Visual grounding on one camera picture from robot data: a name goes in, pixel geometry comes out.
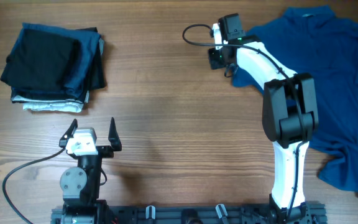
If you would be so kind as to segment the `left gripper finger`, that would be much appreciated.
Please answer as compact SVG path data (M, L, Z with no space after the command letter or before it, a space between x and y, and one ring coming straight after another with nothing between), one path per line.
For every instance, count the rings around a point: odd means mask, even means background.
M109 125L108 141L113 151L122 151L122 143L116 129L115 119L112 117Z
M60 138L60 142L67 142L70 138L73 137L75 130L78 127L78 121L77 119L74 119L71 122L70 127L66 130L66 132L63 134L63 136Z

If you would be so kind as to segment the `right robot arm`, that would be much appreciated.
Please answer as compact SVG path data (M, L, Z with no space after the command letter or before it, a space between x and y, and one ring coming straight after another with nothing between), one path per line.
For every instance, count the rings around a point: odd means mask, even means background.
M219 18L210 35L212 69L245 70L263 91L262 125L273 144L275 180L269 223L316 223L303 193L305 154L318 127L314 80L280 63L256 35L246 35L238 14Z

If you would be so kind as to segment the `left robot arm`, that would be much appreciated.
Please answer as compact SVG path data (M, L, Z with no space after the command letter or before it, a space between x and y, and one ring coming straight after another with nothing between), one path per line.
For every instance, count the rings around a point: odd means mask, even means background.
M99 199L101 176L105 176L102 160L113 158L116 151L122 150L114 118L109 125L106 146L96 144L94 128L79 128L76 119L59 140L59 146L77 161L75 167L63 172L60 188L63 193L63 207L53 209L51 222L55 224L107 224L117 223L118 218L107 205Z

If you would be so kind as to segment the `blue polo shirt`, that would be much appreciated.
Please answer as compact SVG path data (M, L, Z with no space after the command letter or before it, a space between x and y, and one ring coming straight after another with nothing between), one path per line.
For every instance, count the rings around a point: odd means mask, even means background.
M310 147L333 157L319 178L358 196L358 23L329 6L290 7L249 34L287 68L313 76L319 127Z

